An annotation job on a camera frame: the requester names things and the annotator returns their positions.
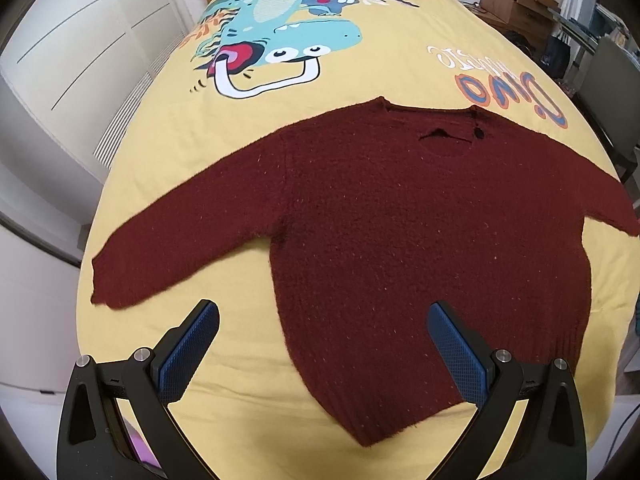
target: sweater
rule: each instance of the sweater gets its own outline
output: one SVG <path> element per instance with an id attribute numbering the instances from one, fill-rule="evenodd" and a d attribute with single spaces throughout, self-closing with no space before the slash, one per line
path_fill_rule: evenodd
<path id="1" fill-rule="evenodd" d="M 159 198 L 94 258 L 93 303 L 123 308 L 270 237 L 289 355 L 363 446 L 462 401 L 426 331 L 447 300 L 521 362 L 578 361 L 588 216 L 630 235 L 622 185 L 484 108 L 383 98 L 286 126 Z"/>

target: striped panel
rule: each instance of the striped panel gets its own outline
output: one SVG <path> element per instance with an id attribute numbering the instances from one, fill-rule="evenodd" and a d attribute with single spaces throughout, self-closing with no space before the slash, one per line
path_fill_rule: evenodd
<path id="1" fill-rule="evenodd" d="M 160 53 L 158 57 L 151 63 L 149 67 L 149 72 L 152 73 L 154 78 L 160 73 L 162 67 L 169 59 L 171 53 L 175 50 L 175 48 L 180 44 L 180 42 L 184 39 L 184 36 L 179 34 L 176 36 L 171 43 L 169 43 Z"/>
<path id="2" fill-rule="evenodd" d="M 94 151 L 94 157 L 106 168 L 111 168 L 113 157 L 122 142 L 124 134 L 127 131 L 127 127 L 129 126 L 129 122 L 133 117 L 133 114 L 138 109 L 138 106 L 140 106 L 142 96 L 151 86 L 152 82 L 153 79 L 151 79 L 151 75 L 148 72 L 145 73 L 144 77 L 131 91 L 123 105 L 116 112 L 111 123 L 107 126 L 104 135 L 100 139 L 100 142 Z"/>

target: sweater sleeve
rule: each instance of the sweater sleeve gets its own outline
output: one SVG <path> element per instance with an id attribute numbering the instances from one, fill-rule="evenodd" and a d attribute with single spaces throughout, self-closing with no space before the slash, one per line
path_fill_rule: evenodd
<path id="1" fill-rule="evenodd" d="M 283 219 L 285 150 L 278 133 L 223 158 L 119 227 L 93 259 L 92 303 L 139 303 L 260 236 Z"/>
<path id="2" fill-rule="evenodd" d="M 585 216 L 631 236 L 640 234 L 631 200 L 619 180 L 561 142 L 552 140 L 549 146 Z"/>

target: blue gripper pad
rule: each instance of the blue gripper pad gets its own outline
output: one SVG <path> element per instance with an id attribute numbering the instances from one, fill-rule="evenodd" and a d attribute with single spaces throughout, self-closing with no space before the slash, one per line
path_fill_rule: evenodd
<path id="1" fill-rule="evenodd" d="M 463 399 L 481 408 L 488 396 L 486 370 L 437 303 L 429 308 L 427 329 Z"/>
<path id="2" fill-rule="evenodd" d="M 158 399 L 162 404 L 182 398 L 219 328 L 218 306 L 209 301 L 159 369 Z"/>

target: bed sheet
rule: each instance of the bed sheet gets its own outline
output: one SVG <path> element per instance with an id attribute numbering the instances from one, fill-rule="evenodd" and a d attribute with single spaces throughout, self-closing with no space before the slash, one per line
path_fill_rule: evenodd
<path id="1" fill-rule="evenodd" d="M 220 478 L 423 479 L 475 407 L 459 404 L 360 447 L 310 396 L 289 359 L 268 240 L 255 240 L 122 311 L 90 303 L 91 259 L 125 220 L 223 156 L 286 124 L 377 96 L 414 107 L 485 106 L 609 174 L 614 169 L 562 91 L 454 0 L 264 0 L 250 22 L 238 8 L 253 4 L 214 0 L 132 120 L 82 263 L 80 348 L 99 362 L 127 358 L 155 345 L 198 300 L 212 299 L 222 316 L 220 332 L 183 399 L 170 408 Z M 236 15 L 242 20 L 234 22 Z M 264 23 L 276 26 L 267 30 Z M 231 47 L 230 29 L 238 36 Z M 212 53 L 225 47 L 224 63 L 212 63 Z M 616 362 L 640 288 L 640 242 L 591 219 L 582 241 L 592 304 L 575 377 L 592 445 L 612 407 Z M 485 473 L 506 455 L 523 409 L 520 402 Z M 130 408 L 123 411 L 134 422 Z"/>

